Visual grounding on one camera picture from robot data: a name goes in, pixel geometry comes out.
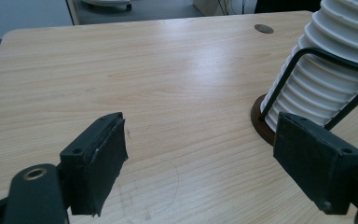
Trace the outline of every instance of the table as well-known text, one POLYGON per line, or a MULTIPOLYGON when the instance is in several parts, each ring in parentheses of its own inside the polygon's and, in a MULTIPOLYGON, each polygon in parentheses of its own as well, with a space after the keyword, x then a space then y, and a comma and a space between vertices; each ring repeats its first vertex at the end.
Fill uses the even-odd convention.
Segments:
MULTIPOLYGON (((318 211, 250 109, 309 12, 18 30, 0 47, 0 199, 11 177, 122 111, 130 156, 102 216, 72 223, 352 223, 318 211), (262 34, 254 25, 274 29, 262 34)), ((333 133, 358 147, 358 107, 333 133)))

